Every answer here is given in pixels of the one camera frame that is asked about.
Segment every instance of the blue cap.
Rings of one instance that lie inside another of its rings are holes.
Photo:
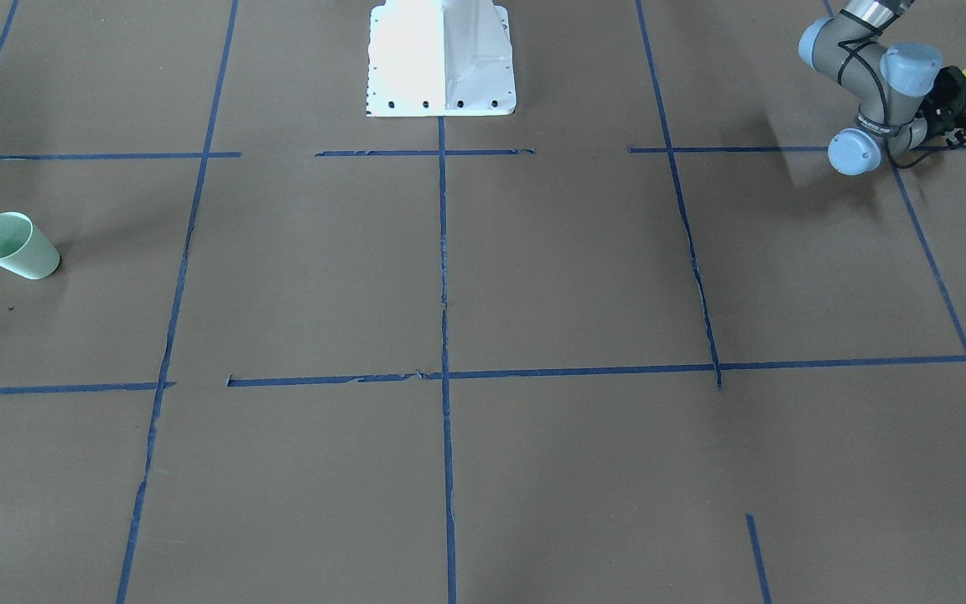
[[[878,168],[882,150],[870,134],[858,128],[846,128],[829,141],[829,163],[847,176],[856,176]]]
[[[894,91],[905,96],[926,96],[944,58],[935,47],[919,42],[901,42],[886,50],[878,68]]]
[[[800,58],[804,59],[805,64],[811,65],[812,69],[818,71],[815,66],[815,42],[818,34],[825,27],[826,23],[832,22],[833,17],[820,17],[815,23],[810,24],[808,30],[804,31],[800,37]]]

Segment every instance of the green cup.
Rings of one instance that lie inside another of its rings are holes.
[[[0,267],[25,279],[42,279],[61,261],[54,245],[19,211],[0,214]]]

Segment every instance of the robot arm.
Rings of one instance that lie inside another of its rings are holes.
[[[800,39],[800,56],[817,72],[860,99],[855,128],[829,143],[829,162],[857,175],[883,160],[897,168],[897,156],[927,138],[947,134],[948,148],[966,143],[966,77],[955,66],[943,69],[931,46],[904,42],[886,47],[882,32],[915,0],[850,0],[836,17],[812,23]]]

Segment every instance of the cup rim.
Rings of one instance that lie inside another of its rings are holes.
[[[20,213],[20,211],[1,211],[1,213],[0,213],[0,219],[3,218],[3,217],[5,217],[5,216],[11,217],[11,218],[15,218],[15,217],[22,218],[23,221],[24,221],[24,223],[26,223],[26,225],[28,225],[28,236],[24,238],[24,243],[23,244],[20,244],[17,247],[17,249],[15,249],[15,251],[12,251],[10,253],[7,253],[7,255],[5,255],[5,256],[0,256],[0,260],[8,260],[12,256],[16,256],[17,253],[20,253],[20,251],[23,251],[24,246],[27,246],[29,244],[29,242],[32,241],[32,236],[35,234],[35,225],[32,223],[32,219],[29,218],[29,217],[27,217],[26,215]]]

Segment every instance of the gray surface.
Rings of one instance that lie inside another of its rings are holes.
[[[211,148],[243,155],[206,164],[179,307],[198,158],[0,162],[0,211],[64,256],[0,268],[0,601],[115,601],[123,559],[130,603],[437,604],[450,561],[464,604],[763,601],[747,513],[773,601],[966,601],[966,363],[900,187],[676,156],[720,361],[794,367],[719,391],[670,158],[626,148],[664,140],[634,0],[506,0],[517,114],[446,120],[449,149],[537,154],[445,162],[444,455],[441,161],[315,157],[439,148],[364,118],[376,3],[241,1]],[[0,154],[199,152],[230,6],[23,0]],[[674,144],[848,126],[795,55],[821,1],[734,7],[644,0]],[[966,1],[902,39],[966,65]],[[966,334],[966,153],[904,183]],[[625,373],[501,373],[571,367]]]
[[[150,393],[0,397],[0,603],[112,601]]]

